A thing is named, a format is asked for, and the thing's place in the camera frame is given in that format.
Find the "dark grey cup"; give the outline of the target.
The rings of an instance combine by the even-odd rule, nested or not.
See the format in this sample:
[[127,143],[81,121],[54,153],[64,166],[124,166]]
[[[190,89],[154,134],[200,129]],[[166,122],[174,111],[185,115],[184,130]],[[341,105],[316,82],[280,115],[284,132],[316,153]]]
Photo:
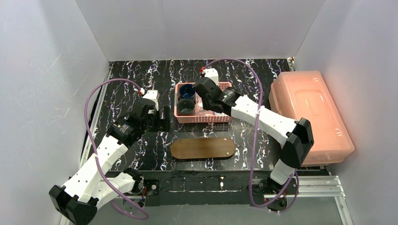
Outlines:
[[195,113],[195,102],[192,99],[181,99],[176,107],[179,116],[191,116]]

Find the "clear plastic dimpled tray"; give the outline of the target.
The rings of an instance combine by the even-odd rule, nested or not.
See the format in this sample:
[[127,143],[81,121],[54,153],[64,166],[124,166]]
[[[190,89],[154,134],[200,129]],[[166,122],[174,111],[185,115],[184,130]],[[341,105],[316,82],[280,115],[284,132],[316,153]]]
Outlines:
[[195,94],[195,116],[205,117],[205,116],[215,116],[215,113],[210,110],[205,110],[203,108],[203,102],[201,97],[196,93]]

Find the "dark blue cup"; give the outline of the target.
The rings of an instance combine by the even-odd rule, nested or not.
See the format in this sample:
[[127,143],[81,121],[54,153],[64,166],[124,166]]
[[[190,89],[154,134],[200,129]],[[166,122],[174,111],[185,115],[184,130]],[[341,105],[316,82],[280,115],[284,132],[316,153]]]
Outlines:
[[191,99],[193,100],[195,97],[195,90],[193,88],[193,85],[190,83],[187,84],[183,84],[179,90],[178,90],[178,94],[181,98],[183,99]]

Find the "oval wooden tray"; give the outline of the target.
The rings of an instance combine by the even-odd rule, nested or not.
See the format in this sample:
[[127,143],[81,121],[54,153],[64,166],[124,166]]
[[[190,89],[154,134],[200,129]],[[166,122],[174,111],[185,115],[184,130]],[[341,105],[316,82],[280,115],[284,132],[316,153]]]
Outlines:
[[236,144],[225,137],[179,139],[170,151],[178,160],[228,158],[235,154]]

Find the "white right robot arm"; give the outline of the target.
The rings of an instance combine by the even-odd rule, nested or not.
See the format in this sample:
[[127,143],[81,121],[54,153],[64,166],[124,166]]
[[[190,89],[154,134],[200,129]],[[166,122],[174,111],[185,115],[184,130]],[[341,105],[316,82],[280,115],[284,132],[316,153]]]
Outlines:
[[282,145],[279,160],[269,180],[284,185],[294,169],[299,169],[314,145],[311,122],[294,120],[258,106],[247,95],[227,87],[221,90],[210,78],[202,77],[193,89],[202,99],[203,108],[243,120],[266,132]]

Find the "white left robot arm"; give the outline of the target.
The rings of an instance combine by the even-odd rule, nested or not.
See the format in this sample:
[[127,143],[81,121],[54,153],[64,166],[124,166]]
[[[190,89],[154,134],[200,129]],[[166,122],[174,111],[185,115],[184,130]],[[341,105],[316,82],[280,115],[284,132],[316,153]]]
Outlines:
[[164,107],[160,118],[157,100],[140,98],[132,111],[119,117],[83,166],[63,185],[49,190],[55,209],[75,225],[87,225],[99,208],[121,193],[142,193],[143,175],[135,169],[125,169],[109,183],[100,183],[112,165],[146,132],[170,131],[170,107]]

